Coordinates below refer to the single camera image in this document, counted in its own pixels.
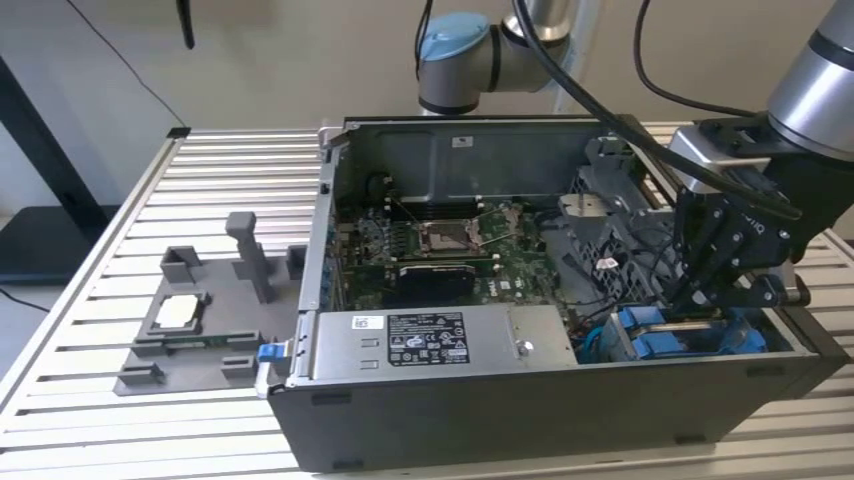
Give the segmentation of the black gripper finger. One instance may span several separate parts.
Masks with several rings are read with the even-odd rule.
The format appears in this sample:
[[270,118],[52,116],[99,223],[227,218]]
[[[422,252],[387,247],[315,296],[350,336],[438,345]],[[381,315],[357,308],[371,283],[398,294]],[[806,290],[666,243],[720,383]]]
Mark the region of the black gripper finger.
[[692,293],[692,305],[773,307],[786,298],[786,286],[773,274],[752,278],[724,273],[704,279]]
[[674,252],[682,268],[681,276],[668,289],[668,300],[674,311],[692,309],[692,297],[701,285],[701,261],[710,251],[713,233],[720,220],[716,217],[716,196],[698,194],[688,188],[680,191],[674,213]]

